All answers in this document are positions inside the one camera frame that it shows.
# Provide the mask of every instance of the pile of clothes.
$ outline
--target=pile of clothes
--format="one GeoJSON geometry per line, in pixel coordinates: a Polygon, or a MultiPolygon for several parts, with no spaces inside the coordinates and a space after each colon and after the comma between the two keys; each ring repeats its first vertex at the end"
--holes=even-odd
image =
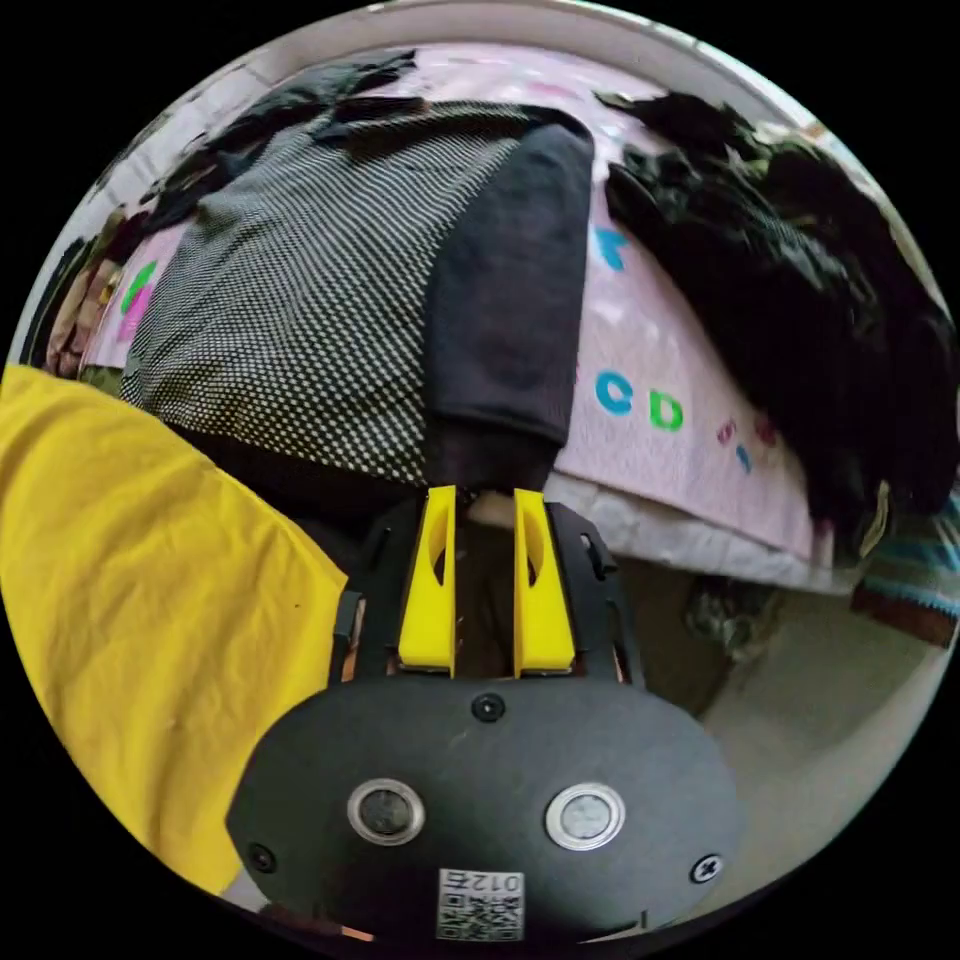
{"type": "MultiPolygon", "coordinates": [[[[377,95],[416,69],[412,50],[312,68],[202,141],[68,251],[25,362],[153,414],[288,515],[542,488],[570,425],[591,134],[555,109],[377,95]],[[84,363],[123,264],[172,230],[123,371],[84,363]]],[[[610,214],[798,455],[838,557],[935,517],[960,347],[874,198],[728,106],[597,97],[674,145],[625,148],[610,214]]]]}

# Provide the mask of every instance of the yellow sleeve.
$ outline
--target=yellow sleeve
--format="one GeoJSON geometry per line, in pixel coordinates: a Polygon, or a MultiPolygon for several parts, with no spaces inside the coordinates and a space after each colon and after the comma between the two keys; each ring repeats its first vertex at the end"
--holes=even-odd
{"type": "Polygon", "coordinates": [[[0,592],[74,762],[171,869],[218,894],[224,817],[267,728],[326,685],[344,575],[148,414],[9,367],[0,592]]]}

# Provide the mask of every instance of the qr code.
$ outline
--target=qr code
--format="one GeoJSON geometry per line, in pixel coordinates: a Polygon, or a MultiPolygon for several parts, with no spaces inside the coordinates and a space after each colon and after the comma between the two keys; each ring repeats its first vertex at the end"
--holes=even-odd
{"type": "Polygon", "coordinates": [[[523,874],[441,870],[437,939],[523,939],[523,874]]]}

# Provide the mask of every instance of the striped blanket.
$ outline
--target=striped blanket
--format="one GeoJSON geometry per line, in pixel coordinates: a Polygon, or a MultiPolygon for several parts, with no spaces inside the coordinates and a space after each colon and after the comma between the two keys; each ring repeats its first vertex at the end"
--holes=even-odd
{"type": "Polygon", "coordinates": [[[940,514],[898,520],[877,547],[853,609],[949,648],[960,624],[960,478],[940,514]]]}

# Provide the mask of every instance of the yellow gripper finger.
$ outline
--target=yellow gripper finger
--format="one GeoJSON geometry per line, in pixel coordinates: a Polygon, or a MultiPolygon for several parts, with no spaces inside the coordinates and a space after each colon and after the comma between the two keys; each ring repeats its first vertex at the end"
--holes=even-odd
{"type": "Polygon", "coordinates": [[[514,676],[569,673],[573,629],[543,494],[515,490],[514,676]]]}
{"type": "Polygon", "coordinates": [[[434,487],[427,494],[399,647],[406,669],[446,671],[451,677],[457,647],[456,493],[456,487],[434,487]]]}

